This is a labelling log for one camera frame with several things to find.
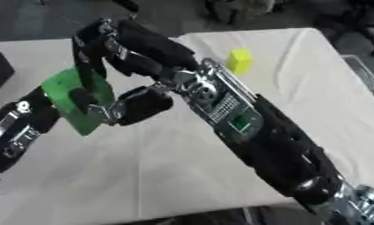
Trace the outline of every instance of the chair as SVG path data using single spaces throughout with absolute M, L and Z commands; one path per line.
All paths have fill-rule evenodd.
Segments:
M 344 11 L 340 16 L 320 16 L 315 25 L 320 27 L 335 23 L 344 27 L 344 29 L 328 37 L 334 46 L 345 33 L 357 32 L 369 40 L 374 47 L 374 32 L 371 30 L 374 29 L 374 23 L 369 20 L 369 12 L 370 9 L 374 8 L 374 0 L 348 0 L 348 3 L 351 6 L 350 10 Z

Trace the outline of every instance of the yellow cube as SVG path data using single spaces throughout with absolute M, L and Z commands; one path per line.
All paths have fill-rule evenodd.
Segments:
M 242 74 L 248 72 L 253 64 L 253 57 L 247 49 L 235 49 L 231 51 L 226 66 L 234 74 Z

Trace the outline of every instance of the white tablecloth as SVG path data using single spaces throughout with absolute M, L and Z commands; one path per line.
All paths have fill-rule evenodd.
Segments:
M 352 183 L 374 186 L 374 97 L 319 32 L 196 33 L 179 41 L 218 60 L 249 49 L 253 67 L 238 77 L 324 147 Z M 69 40 L 0 42 L 17 71 L 0 90 L 0 106 L 71 66 L 70 50 Z M 111 71 L 117 93 L 151 83 Z M 59 121 L 2 175 L 0 225 L 107 224 L 286 201 L 175 99 L 156 118 L 101 126 L 85 138 Z

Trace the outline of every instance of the robotic arm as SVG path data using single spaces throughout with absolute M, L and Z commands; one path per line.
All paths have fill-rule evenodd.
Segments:
M 300 127 L 264 97 L 252 94 L 220 63 L 211 59 L 197 63 L 188 48 L 132 20 L 118 25 L 98 20 L 72 41 L 82 87 L 69 95 L 83 115 L 111 126 L 130 125 L 170 109 L 167 92 L 172 91 L 282 195 L 331 224 L 374 224 L 374 189 L 347 183 Z M 101 105 L 94 83 L 96 75 L 106 79 L 103 59 L 126 76 L 137 73 L 155 83 Z M 60 117 L 62 111 L 41 87 L 4 106 L 0 110 L 0 173 L 12 167 Z

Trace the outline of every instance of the green block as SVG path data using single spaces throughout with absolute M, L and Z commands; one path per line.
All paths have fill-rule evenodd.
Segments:
M 92 95 L 100 105 L 111 105 L 114 102 L 113 88 L 101 76 L 93 75 L 94 88 Z M 100 125 L 100 120 L 84 115 L 69 97 L 70 91 L 83 88 L 75 69 L 66 69 L 51 76 L 41 88 L 47 93 L 56 109 L 82 136 L 90 134 Z

